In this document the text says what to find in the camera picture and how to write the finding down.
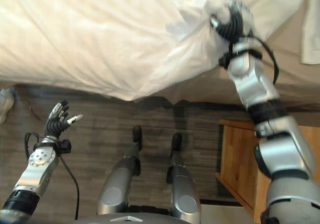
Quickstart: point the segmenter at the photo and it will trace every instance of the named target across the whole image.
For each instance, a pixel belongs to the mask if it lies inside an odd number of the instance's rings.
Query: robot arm
[[[28,166],[0,210],[1,221],[16,223],[28,220],[47,189],[51,175],[59,163],[58,157],[70,152],[70,142],[59,141],[59,136],[70,125],[82,119],[83,115],[64,120],[68,115],[67,104],[65,100],[59,102],[50,113],[45,124],[45,137],[42,142],[34,145],[34,152],[28,158]]]
[[[315,158],[295,119],[283,107],[273,83],[264,74],[256,50],[253,18],[239,1],[229,4],[231,20],[211,25],[231,42],[219,64],[227,69],[240,100],[266,141],[254,148],[259,169],[272,182],[268,188],[263,224],[320,223],[320,187],[313,180]]]

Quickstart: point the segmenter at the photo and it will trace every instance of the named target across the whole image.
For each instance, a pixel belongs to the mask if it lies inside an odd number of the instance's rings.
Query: white shoe
[[[10,88],[2,89],[0,91],[0,124],[5,122],[7,114],[13,107],[14,103],[15,96],[12,90],[10,90]]]

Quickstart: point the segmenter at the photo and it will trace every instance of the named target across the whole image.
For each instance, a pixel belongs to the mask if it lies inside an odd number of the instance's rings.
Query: gray carpet
[[[235,201],[215,178],[221,161],[219,120],[248,119],[247,113],[230,110],[233,106],[188,102],[171,105],[158,97],[133,103],[82,91],[25,85],[16,88],[15,96],[13,109],[0,126],[1,205],[27,165],[25,133],[42,134],[48,113],[63,99],[69,101],[69,115],[84,115],[61,136],[72,144],[71,154],[64,155],[64,159],[79,183],[80,217],[96,214],[100,188],[131,144],[134,125],[142,127],[143,150],[141,175],[132,183],[132,205],[170,207],[171,186],[166,183],[166,172],[175,132],[183,135],[184,162],[194,176],[200,198]],[[34,217],[55,223],[70,221],[74,218],[76,197],[74,183],[60,163]]]

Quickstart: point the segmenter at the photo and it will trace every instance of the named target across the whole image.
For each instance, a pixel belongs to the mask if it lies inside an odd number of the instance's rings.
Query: robot leg
[[[167,172],[167,183],[172,183],[172,216],[191,224],[201,221],[201,204],[196,185],[190,172],[185,168],[180,154],[182,136],[176,133],[172,138],[172,166]]]
[[[114,166],[102,187],[97,204],[98,215],[126,211],[132,177],[139,176],[141,172],[139,160],[141,148],[142,130],[140,126],[135,126],[133,144],[124,158]]]

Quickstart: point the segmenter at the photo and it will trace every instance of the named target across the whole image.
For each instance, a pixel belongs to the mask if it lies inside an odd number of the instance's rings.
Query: wooden furniture
[[[266,209],[266,195],[270,179],[258,169],[254,146],[254,125],[245,121],[221,120],[223,125],[221,171],[219,181],[238,202],[260,223],[260,215]],[[315,179],[320,184],[320,127],[300,126],[316,158]]]

